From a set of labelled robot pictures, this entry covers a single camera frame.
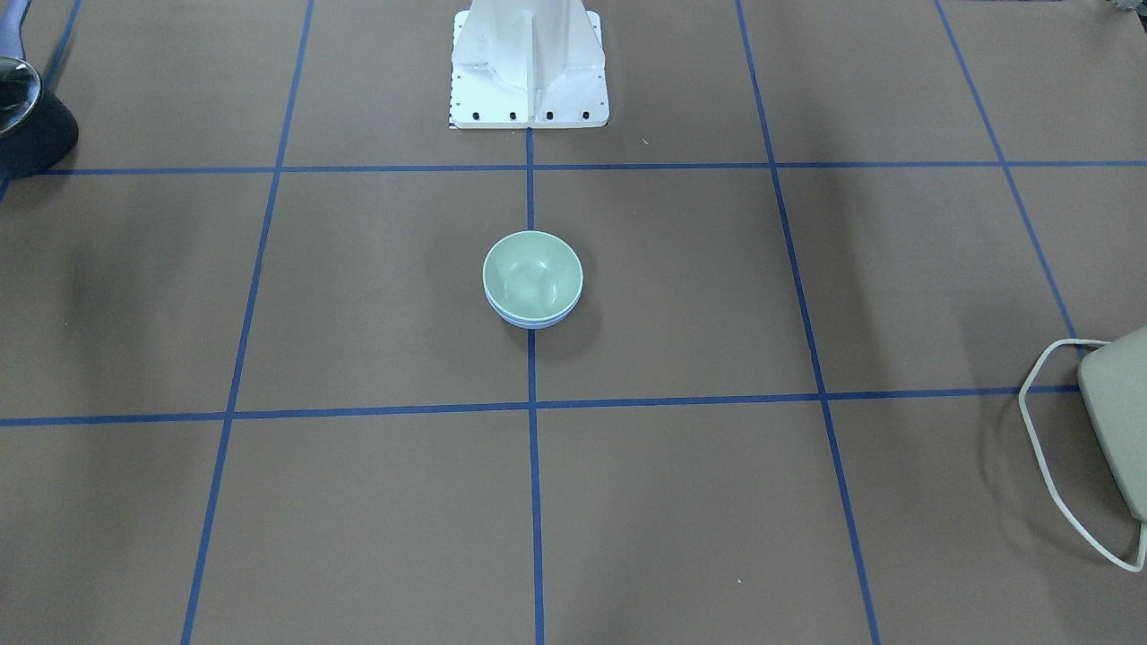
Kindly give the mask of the green bowl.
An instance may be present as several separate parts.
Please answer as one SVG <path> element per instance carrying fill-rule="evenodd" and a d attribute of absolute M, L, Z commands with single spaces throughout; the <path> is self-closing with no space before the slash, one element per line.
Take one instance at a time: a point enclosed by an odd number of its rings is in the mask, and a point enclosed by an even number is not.
<path fill-rule="evenodd" d="M 520 231 L 487 249 L 482 265 L 485 298 L 526 319 L 565 310 L 582 300 L 582 261 L 562 238 L 544 231 Z"/>

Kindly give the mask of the cream toaster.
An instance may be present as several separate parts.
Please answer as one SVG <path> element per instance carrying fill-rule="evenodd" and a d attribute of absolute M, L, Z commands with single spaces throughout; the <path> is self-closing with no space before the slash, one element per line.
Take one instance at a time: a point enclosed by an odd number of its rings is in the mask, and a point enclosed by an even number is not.
<path fill-rule="evenodd" d="M 1132 516 L 1146 520 L 1146 328 L 1095 348 L 1078 384 L 1093 430 Z"/>

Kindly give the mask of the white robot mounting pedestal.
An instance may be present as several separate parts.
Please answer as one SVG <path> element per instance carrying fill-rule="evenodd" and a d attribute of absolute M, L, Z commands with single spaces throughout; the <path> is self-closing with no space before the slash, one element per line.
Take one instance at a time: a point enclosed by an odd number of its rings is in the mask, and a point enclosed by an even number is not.
<path fill-rule="evenodd" d="M 448 126 L 609 123 L 602 21 L 582 1 L 474 1 L 452 29 Z"/>

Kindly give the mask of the blue bowl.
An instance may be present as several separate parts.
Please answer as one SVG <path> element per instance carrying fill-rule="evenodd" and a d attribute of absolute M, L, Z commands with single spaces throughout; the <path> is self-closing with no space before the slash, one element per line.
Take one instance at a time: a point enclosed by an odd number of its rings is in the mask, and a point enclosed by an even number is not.
<path fill-rule="evenodd" d="M 568 314 L 570 314 L 574 311 L 574 308 L 577 306 L 578 303 L 579 301 L 576 300 L 574 301 L 572 305 L 565 306 L 565 310 L 557 312 L 557 314 L 549 314 L 548 317 L 535 320 L 535 319 L 526 319 L 525 317 L 517 317 L 517 314 L 512 314 L 512 312 L 505 310 L 504 306 L 500 306 L 499 303 L 496 302 L 496 300 L 491 298 L 487 300 L 487 304 L 492 306 L 492 310 L 496 311 L 496 314 L 499 314 L 499 317 L 504 319 L 504 322 L 509 322 L 509 325 L 512 326 L 524 328 L 524 331 L 541 331 L 541 328 L 549 328 L 554 325 L 557 325 L 557 322 L 562 322 L 562 320 L 564 320 L 565 317 L 568 317 Z"/>

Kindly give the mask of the dark blue saucepan with lid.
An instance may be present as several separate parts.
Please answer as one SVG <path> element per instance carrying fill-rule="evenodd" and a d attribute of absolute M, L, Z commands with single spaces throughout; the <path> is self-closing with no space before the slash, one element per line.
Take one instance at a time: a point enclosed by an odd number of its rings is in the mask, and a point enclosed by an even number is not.
<path fill-rule="evenodd" d="M 1 16 L 1 176 L 34 176 L 64 160 L 79 139 L 73 112 L 28 62 L 23 24 L 29 1 L 7 1 Z"/>

